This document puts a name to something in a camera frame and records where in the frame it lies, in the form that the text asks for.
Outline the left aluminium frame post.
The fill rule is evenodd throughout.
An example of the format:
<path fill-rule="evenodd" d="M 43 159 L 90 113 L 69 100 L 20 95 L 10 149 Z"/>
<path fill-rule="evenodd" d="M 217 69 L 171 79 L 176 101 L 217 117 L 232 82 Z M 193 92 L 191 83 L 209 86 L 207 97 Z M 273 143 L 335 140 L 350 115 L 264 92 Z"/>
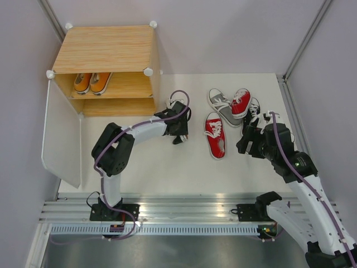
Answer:
<path fill-rule="evenodd" d="M 41 7 L 44 15 L 46 16 L 47 20 L 49 21 L 52 29 L 54 30 L 57 38 L 60 42 L 64 41 L 65 38 L 65 31 L 60 25 L 60 22 L 55 15 L 54 10 L 52 9 L 50 2 L 48 0 L 37 0 L 39 6 Z"/>

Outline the right aluminium frame post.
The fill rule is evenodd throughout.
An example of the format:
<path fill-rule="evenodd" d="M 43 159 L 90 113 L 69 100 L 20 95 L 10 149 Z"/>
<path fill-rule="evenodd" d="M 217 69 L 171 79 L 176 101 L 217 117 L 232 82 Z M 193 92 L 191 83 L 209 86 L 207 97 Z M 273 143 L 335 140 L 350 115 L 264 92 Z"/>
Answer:
<path fill-rule="evenodd" d="M 313 129 L 309 129 L 310 126 L 315 126 L 312 119 L 319 102 L 312 100 L 312 97 L 318 92 L 316 75 L 313 74 L 311 68 L 304 66 L 304 60 L 308 57 L 311 45 L 334 3 L 334 1 L 322 1 L 286 71 L 277 75 L 288 119 L 293 133 L 297 135 L 297 147 L 308 153 L 315 164 L 323 159 L 316 152 Z"/>

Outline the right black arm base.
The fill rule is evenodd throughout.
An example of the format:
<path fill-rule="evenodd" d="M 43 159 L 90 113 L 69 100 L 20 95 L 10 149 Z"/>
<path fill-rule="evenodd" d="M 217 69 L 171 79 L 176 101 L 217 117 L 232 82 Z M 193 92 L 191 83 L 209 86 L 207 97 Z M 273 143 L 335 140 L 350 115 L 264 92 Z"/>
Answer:
<path fill-rule="evenodd" d="M 262 242 L 273 242 L 281 235 L 281 231 L 278 223 L 268 216 L 267 207 L 277 200 L 282 200 L 278 193 L 267 192 L 256 197 L 255 203 L 237 204 L 230 212 L 238 216 L 239 222 L 269 222 L 268 225 L 258 227 L 257 237 Z"/>

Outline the grey sneaker back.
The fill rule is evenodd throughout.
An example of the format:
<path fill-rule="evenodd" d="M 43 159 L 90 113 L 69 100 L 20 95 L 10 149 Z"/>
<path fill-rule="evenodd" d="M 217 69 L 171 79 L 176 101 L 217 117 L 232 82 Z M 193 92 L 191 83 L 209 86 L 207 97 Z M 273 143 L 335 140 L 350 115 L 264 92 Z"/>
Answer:
<path fill-rule="evenodd" d="M 217 112 L 227 124 L 237 128 L 242 124 L 241 119 L 235 119 L 231 111 L 231 101 L 218 89 L 213 88 L 208 92 L 208 102 L 211 108 Z"/>

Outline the aluminium mounting rail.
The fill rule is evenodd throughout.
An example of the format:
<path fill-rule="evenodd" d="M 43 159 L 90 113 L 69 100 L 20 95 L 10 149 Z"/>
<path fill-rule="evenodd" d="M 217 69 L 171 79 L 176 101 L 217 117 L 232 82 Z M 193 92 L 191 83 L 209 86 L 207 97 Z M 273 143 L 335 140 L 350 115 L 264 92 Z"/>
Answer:
<path fill-rule="evenodd" d="M 40 222 L 88 223 L 90 208 L 97 195 L 60 193 L 55 201 L 45 201 Z M 144 195 L 127 194 L 123 203 L 139 205 L 139 221 L 148 224 L 238 224 L 229 211 L 237 204 L 253 204 L 254 196 L 241 194 L 214 195 Z"/>

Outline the red sneaker front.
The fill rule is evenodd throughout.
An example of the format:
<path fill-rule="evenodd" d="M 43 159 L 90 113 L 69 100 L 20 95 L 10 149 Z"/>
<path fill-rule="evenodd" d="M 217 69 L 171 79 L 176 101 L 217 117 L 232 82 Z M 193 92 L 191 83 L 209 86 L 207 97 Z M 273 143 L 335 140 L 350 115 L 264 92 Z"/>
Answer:
<path fill-rule="evenodd" d="M 225 156 L 225 132 L 223 121 L 218 113 L 208 114 L 204 130 L 211 156 L 215 160 L 221 160 Z"/>

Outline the black sneaker back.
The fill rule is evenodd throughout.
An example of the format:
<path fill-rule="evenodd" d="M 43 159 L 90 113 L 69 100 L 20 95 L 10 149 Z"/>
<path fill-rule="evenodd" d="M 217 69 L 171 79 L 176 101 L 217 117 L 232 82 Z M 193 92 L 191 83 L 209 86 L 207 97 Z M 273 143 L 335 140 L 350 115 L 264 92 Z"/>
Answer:
<path fill-rule="evenodd" d="M 258 115 L 260 114 L 260 104 L 257 98 L 252 98 L 252 102 L 248 108 L 246 116 L 243 118 L 243 127 L 241 135 L 243 136 L 246 132 L 248 126 L 257 127 L 259 119 Z"/>

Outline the black sneaker orange sole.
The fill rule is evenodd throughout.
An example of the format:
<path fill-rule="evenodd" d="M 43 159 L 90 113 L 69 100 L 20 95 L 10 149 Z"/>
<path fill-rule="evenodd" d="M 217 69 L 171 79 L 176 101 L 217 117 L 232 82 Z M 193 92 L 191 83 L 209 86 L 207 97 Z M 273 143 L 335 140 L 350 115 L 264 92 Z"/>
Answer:
<path fill-rule="evenodd" d="M 178 135 L 173 139 L 172 144 L 178 145 L 178 144 L 184 143 L 188 140 L 188 138 L 189 138 L 188 135 Z"/>

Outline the wooden two-shelf shoe cabinet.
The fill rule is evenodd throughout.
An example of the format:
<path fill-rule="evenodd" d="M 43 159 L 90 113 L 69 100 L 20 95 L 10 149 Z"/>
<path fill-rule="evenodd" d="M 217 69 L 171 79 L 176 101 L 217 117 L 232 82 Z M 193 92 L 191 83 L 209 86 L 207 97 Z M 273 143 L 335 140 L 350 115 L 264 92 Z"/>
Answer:
<path fill-rule="evenodd" d="M 160 96 L 160 59 L 155 21 L 148 25 L 74 27 L 67 34 L 52 69 L 48 89 L 77 114 L 149 116 Z M 113 73 L 106 91 L 80 95 L 74 89 L 79 73 Z"/>

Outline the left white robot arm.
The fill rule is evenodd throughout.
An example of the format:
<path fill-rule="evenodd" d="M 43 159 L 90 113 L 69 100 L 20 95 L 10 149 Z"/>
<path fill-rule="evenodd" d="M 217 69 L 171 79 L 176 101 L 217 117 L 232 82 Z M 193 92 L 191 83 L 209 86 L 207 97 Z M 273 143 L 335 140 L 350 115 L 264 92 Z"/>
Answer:
<path fill-rule="evenodd" d="M 94 170 L 100 175 L 104 217 L 109 221 L 121 217 L 120 174 L 128 165 L 133 147 L 161 136 L 173 136 L 174 144 L 182 143 L 188 135 L 190 117 L 191 109 L 176 100 L 146 121 L 127 127 L 110 123 L 105 127 L 91 151 Z"/>

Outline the red sneaker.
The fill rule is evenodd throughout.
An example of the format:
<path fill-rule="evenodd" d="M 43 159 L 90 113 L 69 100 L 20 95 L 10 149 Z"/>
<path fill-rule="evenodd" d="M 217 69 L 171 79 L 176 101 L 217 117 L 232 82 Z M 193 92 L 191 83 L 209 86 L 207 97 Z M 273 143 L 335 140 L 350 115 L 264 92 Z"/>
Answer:
<path fill-rule="evenodd" d="M 245 88 L 239 89 L 231 103 L 231 112 L 235 119 L 241 119 L 248 113 L 248 108 L 252 102 L 252 95 Z"/>
<path fill-rule="evenodd" d="M 211 156 L 215 160 L 221 160 L 225 156 L 225 132 L 223 121 L 218 113 L 208 114 L 204 130 Z"/>

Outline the red sneaker back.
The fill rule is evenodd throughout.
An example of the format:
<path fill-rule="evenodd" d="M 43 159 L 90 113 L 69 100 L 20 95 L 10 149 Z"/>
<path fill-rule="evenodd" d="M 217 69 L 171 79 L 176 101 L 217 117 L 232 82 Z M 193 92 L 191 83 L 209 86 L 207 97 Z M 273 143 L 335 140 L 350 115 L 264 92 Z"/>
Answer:
<path fill-rule="evenodd" d="M 231 103 L 231 112 L 235 119 L 241 119 L 248 113 L 248 108 L 252 102 L 252 95 L 245 88 L 239 89 Z"/>

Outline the aluminium frame post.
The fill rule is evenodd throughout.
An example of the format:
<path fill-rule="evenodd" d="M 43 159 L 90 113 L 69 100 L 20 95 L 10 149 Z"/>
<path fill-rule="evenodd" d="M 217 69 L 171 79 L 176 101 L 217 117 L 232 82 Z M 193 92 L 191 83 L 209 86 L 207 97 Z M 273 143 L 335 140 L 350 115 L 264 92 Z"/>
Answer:
<path fill-rule="evenodd" d="M 288 119 L 293 133 L 297 135 L 297 147 L 308 153 L 315 164 L 323 159 L 316 152 L 313 129 L 309 129 L 310 126 L 315 126 L 312 119 L 319 102 L 312 100 L 312 97 L 318 92 L 316 75 L 313 74 L 311 68 L 304 66 L 304 60 L 308 57 L 311 45 L 334 3 L 334 1 L 322 1 L 286 71 L 277 75 Z"/>
<path fill-rule="evenodd" d="M 60 42 L 64 41 L 65 38 L 65 31 L 60 25 L 60 22 L 55 15 L 54 10 L 52 9 L 50 2 L 48 0 L 37 0 L 39 6 L 41 7 L 44 15 L 46 16 L 47 20 L 49 21 L 52 29 L 54 30 L 57 38 Z"/>

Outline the grey sneaker right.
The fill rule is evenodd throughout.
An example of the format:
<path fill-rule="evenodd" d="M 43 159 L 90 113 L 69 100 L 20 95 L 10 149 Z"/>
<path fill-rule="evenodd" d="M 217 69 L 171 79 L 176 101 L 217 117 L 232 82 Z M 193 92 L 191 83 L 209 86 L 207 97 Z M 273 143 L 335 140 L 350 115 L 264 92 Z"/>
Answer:
<path fill-rule="evenodd" d="M 296 137 L 295 137 L 295 135 L 294 135 L 292 132 L 290 132 L 290 136 L 291 136 L 291 141 L 292 141 L 292 143 L 295 145 L 295 144 L 296 144 Z"/>

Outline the grey sneaker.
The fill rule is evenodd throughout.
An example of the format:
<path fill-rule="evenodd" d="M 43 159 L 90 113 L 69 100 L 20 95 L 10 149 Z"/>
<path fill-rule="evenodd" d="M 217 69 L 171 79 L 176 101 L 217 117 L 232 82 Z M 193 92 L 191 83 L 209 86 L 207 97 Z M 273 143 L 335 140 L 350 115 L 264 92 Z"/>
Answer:
<path fill-rule="evenodd" d="M 227 124 L 237 128 L 242 124 L 241 119 L 235 119 L 231 111 L 231 101 L 218 89 L 213 88 L 208 92 L 208 102 L 211 108 L 217 112 Z"/>
<path fill-rule="evenodd" d="M 294 135 L 292 132 L 290 132 L 290 136 L 291 136 L 291 141 L 292 141 L 292 143 L 295 145 L 295 144 L 296 144 L 296 137 L 295 137 L 295 135 Z"/>

